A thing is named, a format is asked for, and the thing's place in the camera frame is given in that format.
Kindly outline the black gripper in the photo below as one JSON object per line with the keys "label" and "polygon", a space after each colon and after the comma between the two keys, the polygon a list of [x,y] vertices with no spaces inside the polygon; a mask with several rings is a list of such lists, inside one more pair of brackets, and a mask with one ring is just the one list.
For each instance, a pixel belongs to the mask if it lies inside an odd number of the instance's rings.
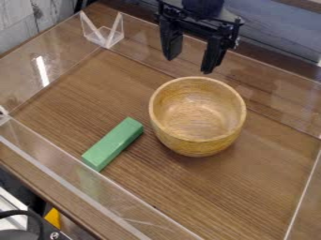
{"label": "black gripper", "polygon": [[[182,52],[184,33],[205,36],[218,34],[237,38],[245,21],[226,10],[225,0],[157,0],[162,51],[172,61]],[[208,41],[201,71],[210,74],[222,63],[228,51],[226,40],[212,36]]]}

